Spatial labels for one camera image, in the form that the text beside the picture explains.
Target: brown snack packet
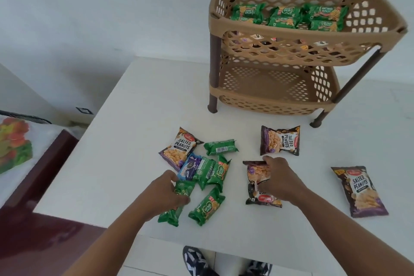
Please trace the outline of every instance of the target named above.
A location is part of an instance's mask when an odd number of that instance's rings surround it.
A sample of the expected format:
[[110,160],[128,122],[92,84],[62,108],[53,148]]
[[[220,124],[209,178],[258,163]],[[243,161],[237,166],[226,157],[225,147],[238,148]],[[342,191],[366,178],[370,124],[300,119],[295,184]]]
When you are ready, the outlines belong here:
[[259,183],[270,179],[270,166],[262,160],[245,160],[243,164],[247,165],[247,178],[249,179],[249,198],[246,200],[246,204],[270,205],[281,208],[281,200],[271,194],[261,192],[257,188]]
[[331,167],[342,181],[351,217],[361,218],[388,215],[365,166]]
[[260,155],[288,151],[299,156],[299,139],[301,126],[292,129],[271,129],[262,126]]
[[176,171],[180,171],[187,157],[198,144],[204,142],[195,138],[190,132],[180,127],[174,142],[164,148],[159,154],[165,159]]

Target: upper basket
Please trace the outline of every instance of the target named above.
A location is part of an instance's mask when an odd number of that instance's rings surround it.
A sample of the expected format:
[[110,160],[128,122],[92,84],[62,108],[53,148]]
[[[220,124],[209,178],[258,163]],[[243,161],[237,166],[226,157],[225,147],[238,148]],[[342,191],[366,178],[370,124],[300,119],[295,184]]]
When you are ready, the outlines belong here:
[[[349,6],[341,32],[270,27],[230,20],[232,8],[240,3],[263,3],[268,16],[273,7],[312,3]],[[211,0],[210,33],[223,39],[229,54],[261,62],[306,66],[353,64],[372,47],[390,51],[407,32],[404,18],[386,0]]]

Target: blue biscuit packet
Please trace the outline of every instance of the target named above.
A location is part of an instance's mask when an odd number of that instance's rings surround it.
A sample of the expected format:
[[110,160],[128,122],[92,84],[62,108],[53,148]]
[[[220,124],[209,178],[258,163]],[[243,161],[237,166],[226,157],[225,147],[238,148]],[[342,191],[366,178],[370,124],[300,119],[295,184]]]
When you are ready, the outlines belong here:
[[191,180],[194,177],[195,172],[201,162],[202,157],[191,153],[183,166],[181,167],[180,172],[177,174],[180,180]]

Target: glossy red surface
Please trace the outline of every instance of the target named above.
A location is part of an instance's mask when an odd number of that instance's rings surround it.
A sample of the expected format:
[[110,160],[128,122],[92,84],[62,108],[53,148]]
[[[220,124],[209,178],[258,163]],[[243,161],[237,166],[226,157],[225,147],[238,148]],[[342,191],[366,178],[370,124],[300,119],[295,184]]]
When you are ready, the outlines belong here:
[[0,208],[1,276],[59,276],[105,230],[33,213],[77,142],[62,131]]

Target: barcode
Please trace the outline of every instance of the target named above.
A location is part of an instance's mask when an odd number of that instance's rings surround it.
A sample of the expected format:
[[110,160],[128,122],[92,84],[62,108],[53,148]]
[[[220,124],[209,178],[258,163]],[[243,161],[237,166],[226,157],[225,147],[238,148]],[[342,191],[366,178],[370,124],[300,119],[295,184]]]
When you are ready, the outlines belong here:
[[216,153],[226,152],[227,148],[227,146],[216,148]]

